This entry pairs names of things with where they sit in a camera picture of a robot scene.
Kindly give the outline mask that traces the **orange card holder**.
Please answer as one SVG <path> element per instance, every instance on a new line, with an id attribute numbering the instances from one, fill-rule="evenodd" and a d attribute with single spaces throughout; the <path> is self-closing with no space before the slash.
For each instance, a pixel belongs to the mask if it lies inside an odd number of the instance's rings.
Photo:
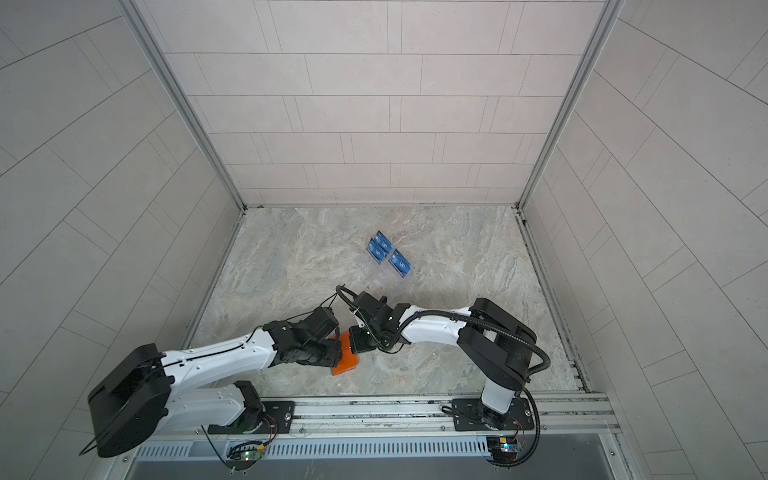
<path id="1" fill-rule="evenodd" d="M 351 337 L 349 332 L 340 335 L 341 358 L 335 367 L 331 368 L 333 376 L 339 376 L 353 371 L 358 365 L 358 358 L 352 352 Z"/>

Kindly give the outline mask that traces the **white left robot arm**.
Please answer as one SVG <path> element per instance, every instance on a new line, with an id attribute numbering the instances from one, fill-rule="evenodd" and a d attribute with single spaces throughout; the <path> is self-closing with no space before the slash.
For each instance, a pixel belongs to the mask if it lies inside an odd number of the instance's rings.
<path id="1" fill-rule="evenodd" d="M 302 320 L 256 327 L 231 340 L 161 352 L 153 343 L 130 352 L 87 397 L 94 437 L 82 449 L 102 458 L 125 453 L 158 432 L 200 426 L 214 434 L 279 430 L 253 384 L 216 382 L 282 364 L 332 368 L 342 358 L 339 323 L 329 307 Z"/>

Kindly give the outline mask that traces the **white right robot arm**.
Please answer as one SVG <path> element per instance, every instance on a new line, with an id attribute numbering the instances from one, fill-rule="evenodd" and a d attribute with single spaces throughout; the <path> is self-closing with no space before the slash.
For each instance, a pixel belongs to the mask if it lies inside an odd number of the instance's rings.
<path id="1" fill-rule="evenodd" d="M 509 412 L 531 376 L 551 365 L 535 332 L 487 298 L 478 298 L 469 307 L 442 310 L 407 303 L 391 307 L 384 297 L 355 293 L 343 285 L 336 287 L 336 294 L 358 322 L 350 330 L 353 353 L 394 354 L 403 345 L 417 343 L 456 346 L 486 378 L 483 407 L 499 415 Z"/>

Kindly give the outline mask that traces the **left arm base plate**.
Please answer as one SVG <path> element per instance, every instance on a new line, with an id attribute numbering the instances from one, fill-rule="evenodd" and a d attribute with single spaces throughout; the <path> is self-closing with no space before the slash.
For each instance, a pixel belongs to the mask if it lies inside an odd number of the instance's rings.
<path id="1" fill-rule="evenodd" d="M 231 424 L 209 425 L 213 435 L 287 434 L 290 432 L 296 404 L 293 401 L 266 401 L 259 410 L 247 407 Z"/>

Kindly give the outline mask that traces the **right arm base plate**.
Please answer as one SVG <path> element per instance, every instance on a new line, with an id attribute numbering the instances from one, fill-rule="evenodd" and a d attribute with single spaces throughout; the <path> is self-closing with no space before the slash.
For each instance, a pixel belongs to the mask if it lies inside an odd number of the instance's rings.
<path id="1" fill-rule="evenodd" d="M 456 431 L 533 431 L 535 418 L 527 399 L 514 397 L 506 413 L 486 407 L 480 398 L 454 398 L 449 415 Z"/>

